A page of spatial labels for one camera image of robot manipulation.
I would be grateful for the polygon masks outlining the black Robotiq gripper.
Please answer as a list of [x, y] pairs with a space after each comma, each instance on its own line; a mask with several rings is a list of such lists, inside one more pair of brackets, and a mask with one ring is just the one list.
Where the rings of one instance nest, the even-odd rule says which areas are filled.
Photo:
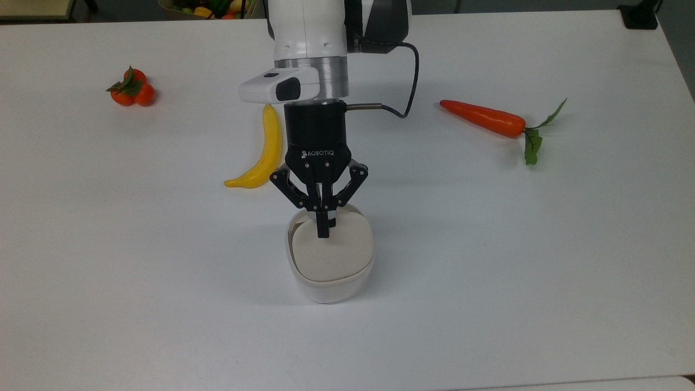
[[[368, 176], [368, 167], [352, 159], [346, 141], [346, 104], [285, 105], [288, 150], [285, 163], [270, 174], [270, 181], [295, 207], [316, 221], [318, 238], [329, 238], [337, 226], [337, 208], [345, 207]], [[333, 185], [345, 170], [347, 185], [337, 195]], [[306, 186], [301, 191], [290, 172]]]

